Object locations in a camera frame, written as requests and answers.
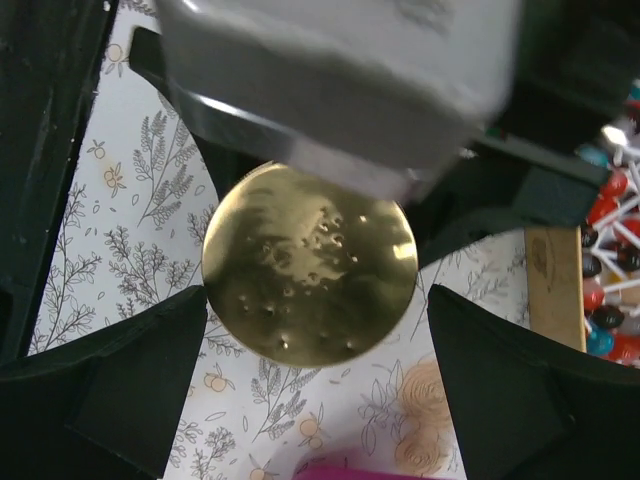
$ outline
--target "red lollipop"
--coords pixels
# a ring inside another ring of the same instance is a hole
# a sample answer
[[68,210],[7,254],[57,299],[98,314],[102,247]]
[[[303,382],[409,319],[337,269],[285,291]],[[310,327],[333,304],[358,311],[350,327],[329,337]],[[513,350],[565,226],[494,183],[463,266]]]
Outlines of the red lollipop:
[[621,362],[629,365],[634,360],[640,359],[640,337],[615,334],[613,350],[609,352],[607,358],[613,362]]
[[603,197],[619,197],[627,189],[629,179],[620,170],[614,170],[609,181],[600,189],[600,195]]
[[611,197],[598,196],[598,199],[591,207],[589,215],[587,215],[587,223],[593,225],[601,218],[607,216],[618,208],[618,202]]
[[604,302],[604,290],[595,279],[590,278],[583,282],[582,301],[584,302],[584,309],[590,312],[594,311]]
[[[631,233],[633,233],[636,237],[640,237],[640,218],[635,218],[635,217],[628,217],[625,218],[622,222],[622,225],[624,225],[627,229],[629,229],[629,231]],[[615,230],[615,235],[616,238],[618,239],[619,242],[622,243],[629,243],[629,240],[627,240],[627,237],[625,237],[624,235],[622,235],[618,230]]]

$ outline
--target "orange flower illustration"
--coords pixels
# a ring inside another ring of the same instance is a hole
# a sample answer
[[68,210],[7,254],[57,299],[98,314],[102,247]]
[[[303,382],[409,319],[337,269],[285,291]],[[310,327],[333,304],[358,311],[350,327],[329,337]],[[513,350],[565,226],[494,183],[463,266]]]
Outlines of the orange flower illustration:
[[400,402],[407,415],[438,429],[452,427],[451,414],[438,363],[431,360],[413,366],[400,388]]
[[216,363],[215,368],[215,373],[207,372],[207,374],[204,376],[205,386],[216,393],[223,392],[227,387],[229,387],[231,390],[235,390],[236,386],[233,384],[233,382],[222,375],[222,369],[220,368],[220,365]]
[[424,438],[420,430],[407,435],[395,451],[396,466],[408,475],[420,477],[436,473],[444,462],[437,436]]
[[122,163],[118,162],[116,168],[109,167],[109,169],[104,172],[104,180],[109,187],[111,192],[111,198],[115,197],[118,194],[119,189],[126,189],[127,187],[122,183],[122,175],[120,171],[122,170]]

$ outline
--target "gold disc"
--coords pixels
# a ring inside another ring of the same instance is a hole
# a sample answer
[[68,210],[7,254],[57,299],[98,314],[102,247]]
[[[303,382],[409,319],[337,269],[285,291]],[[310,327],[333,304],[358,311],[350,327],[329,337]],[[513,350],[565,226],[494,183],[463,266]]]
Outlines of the gold disc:
[[377,345],[402,318],[418,272],[402,209],[280,164],[253,170],[209,224],[209,302],[242,344],[323,367]]

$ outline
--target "patterned paper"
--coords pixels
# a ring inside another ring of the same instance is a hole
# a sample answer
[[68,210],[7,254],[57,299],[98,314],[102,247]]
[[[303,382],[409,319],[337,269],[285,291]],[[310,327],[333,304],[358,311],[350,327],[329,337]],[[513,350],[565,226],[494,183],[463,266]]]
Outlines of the patterned paper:
[[[216,192],[176,112],[128,67],[133,27],[157,29],[151,5],[120,3],[31,353],[201,282]],[[210,312],[165,478],[287,480],[314,464],[464,478],[425,313],[434,281],[528,326],[521,232],[425,268],[398,327],[342,366],[260,359]]]

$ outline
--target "black frame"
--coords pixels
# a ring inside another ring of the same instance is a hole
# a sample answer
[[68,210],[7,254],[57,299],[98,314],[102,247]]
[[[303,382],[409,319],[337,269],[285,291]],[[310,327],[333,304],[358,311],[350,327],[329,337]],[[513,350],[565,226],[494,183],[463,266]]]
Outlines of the black frame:
[[0,365],[28,351],[117,10],[0,2]]

